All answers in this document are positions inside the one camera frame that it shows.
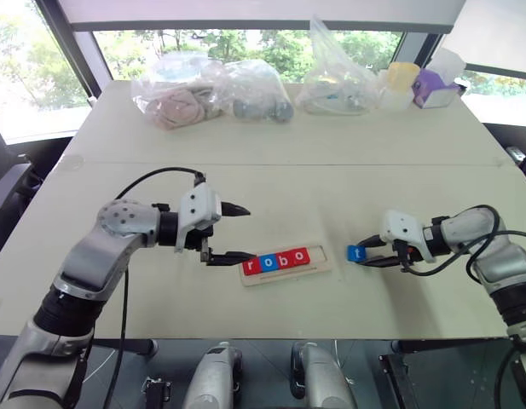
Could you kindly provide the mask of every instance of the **black cable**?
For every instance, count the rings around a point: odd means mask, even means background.
[[[94,328],[94,332],[92,332],[92,337],[89,340],[89,344],[86,347],[86,350],[84,351],[83,359],[87,361],[89,360],[90,352],[92,352],[92,345],[94,344],[94,334],[95,334],[95,328]]]
[[[160,168],[160,169],[153,170],[149,173],[146,173],[145,175],[135,179],[130,185],[125,187],[123,191],[117,195],[115,200],[122,199],[130,190],[132,190],[135,186],[139,185],[142,181],[145,181],[147,178],[157,175],[159,173],[164,173],[164,172],[192,173],[194,175],[194,185],[195,186],[205,181],[204,174],[194,169],[182,168],[182,167],[177,167],[177,166]],[[115,390],[115,386],[117,385],[118,373],[120,372],[120,364],[122,363],[123,355],[124,355],[124,340],[126,338],[126,320],[128,316],[128,311],[127,311],[127,308],[128,308],[128,281],[129,281],[128,268],[126,268],[126,270],[124,271],[123,318],[122,318],[122,324],[120,327],[120,339],[118,340],[117,360],[115,361],[115,367],[113,368],[113,376],[111,377],[111,382],[109,383],[109,387],[107,388],[107,394],[106,394],[105,402],[103,404],[103,409],[108,409],[109,405],[111,405],[111,398],[113,397],[113,392]]]
[[[412,269],[408,265],[408,261],[407,260],[401,260],[402,270],[405,271],[405,272],[414,274],[414,275],[418,275],[420,277],[427,277],[427,276],[430,276],[430,275],[433,275],[433,274],[437,274],[437,273],[441,272],[442,270],[444,270],[446,267],[448,267],[450,264],[452,264],[453,262],[458,260],[465,253],[467,253],[469,251],[469,249],[473,245],[477,245],[478,243],[480,243],[481,241],[483,241],[485,239],[488,239],[489,237],[503,236],[503,235],[514,235],[514,236],[526,237],[526,232],[519,232],[517,230],[501,230],[499,232],[484,234],[483,236],[481,236],[481,237],[479,237],[477,239],[474,239],[471,242],[469,242],[467,245],[462,247],[462,249],[460,251],[458,251],[456,254],[451,256],[448,260],[444,261],[442,264],[440,264],[439,266],[433,268],[432,270],[429,270],[429,271],[416,271],[416,270]]]
[[[135,186],[140,184],[145,179],[147,179],[147,178],[149,178],[151,176],[157,175],[159,173],[164,173],[164,172],[186,172],[186,173],[192,173],[193,175],[196,176],[197,181],[204,181],[205,180],[204,174],[202,172],[198,172],[197,170],[194,170],[194,169],[182,168],[182,167],[177,167],[177,166],[171,166],[171,167],[167,167],[167,168],[160,168],[160,169],[153,170],[152,172],[146,173],[145,175],[135,179],[130,185],[125,187],[124,190],[121,193],[119,193],[115,199],[122,199],[130,190],[132,190],[132,188],[134,188]]]
[[[494,382],[494,408],[501,409],[501,381],[503,381],[503,375],[505,369],[507,368],[507,363],[511,359],[512,355],[515,353],[515,349],[511,348],[503,357],[500,367],[498,368],[497,373],[495,374]]]
[[[475,274],[472,272],[471,265],[476,261],[477,257],[479,257],[481,253],[488,248],[488,246],[494,239],[495,233],[498,231],[498,228],[500,228],[500,214],[496,209],[494,209],[492,206],[488,206],[487,204],[480,204],[479,206],[476,206],[472,209],[487,209],[494,216],[494,225],[492,226],[492,231],[490,232],[489,237],[486,239],[483,245],[481,245],[480,249],[475,251],[471,255],[471,257],[469,257],[469,260],[467,260],[467,264],[465,265],[465,271],[467,272],[469,278],[475,281],[476,283],[481,284],[481,280],[475,277]]]
[[[113,369],[113,376],[111,377],[111,382],[109,383],[109,388],[107,388],[107,394],[105,402],[103,403],[103,409],[108,409],[111,405],[111,399],[113,397],[113,392],[115,391],[115,386],[117,385],[118,373],[120,372],[120,364],[123,361],[124,354],[124,339],[126,334],[126,317],[128,315],[128,268],[124,271],[124,296],[123,296],[123,320],[120,328],[120,340],[118,341],[118,353],[117,360],[115,361],[115,367]]]

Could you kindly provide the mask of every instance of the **green foliage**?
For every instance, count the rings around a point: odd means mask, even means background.
[[[314,62],[310,39],[306,31],[261,31],[262,49],[256,55],[280,73],[288,83],[300,83]]]
[[[0,84],[19,84],[40,109],[86,103],[71,67],[45,26],[27,30],[18,17],[0,16]]]
[[[468,95],[526,95],[526,79],[474,71],[465,71],[461,77],[471,83]]]
[[[194,43],[188,43],[189,39],[200,35],[201,32],[203,33],[205,30],[167,30],[166,32],[162,32],[162,34],[160,34],[162,37],[161,44],[163,45],[162,54],[171,51],[203,51],[203,47]],[[164,36],[172,37],[173,44],[165,45]]]
[[[246,41],[244,30],[217,30],[208,32],[202,43],[210,47],[208,56],[226,63],[248,57]]]
[[[153,47],[153,33],[151,31],[96,33],[113,79],[132,79],[142,74],[147,52]],[[155,52],[161,55],[160,50],[156,49]]]
[[[44,38],[36,40],[28,52],[27,61],[33,66],[28,81],[40,107],[55,109],[86,105],[81,84],[55,44]]]
[[[354,62],[376,73],[386,69],[390,64],[401,34],[397,32],[338,32],[335,37]]]

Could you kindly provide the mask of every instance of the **black chair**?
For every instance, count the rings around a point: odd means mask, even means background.
[[[0,134],[0,251],[41,183],[27,156],[12,154]]]
[[[483,124],[486,129],[492,134],[492,136],[497,140],[497,142],[507,149],[508,147],[515,147],[520,149],[520,151],[525,155],[524,160],[518,159],[516,156],[513,156],[509,153],[515,163],[518,160],[522,160],[518,164],[518,167],[526,175],[526,126],[517,126],[517,125],[508,125],[508,124]]]

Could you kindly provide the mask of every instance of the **clear plastic bag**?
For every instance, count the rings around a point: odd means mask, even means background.
[[[295,100],[309,113],[360,115],[379,99],[376,76],[353,62],[317,17],[310,20],[314,67]]]
[[[230,62],[224,66],[214,92],[214,101],[238,119],[272,119],[289,122],[294,110],[280,74],[263,60]]]
[[[170,53],[132,81],[132,100],[164,130],[196,124],[221,113],[213,90],[222,73],[223,64],[206,54]]]

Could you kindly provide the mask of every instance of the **tissue box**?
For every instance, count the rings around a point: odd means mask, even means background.
[[[414,103],[420,108],[446,107],[459,91],[457,84],[445,85],[439,74],[422,69],[413,84]]]

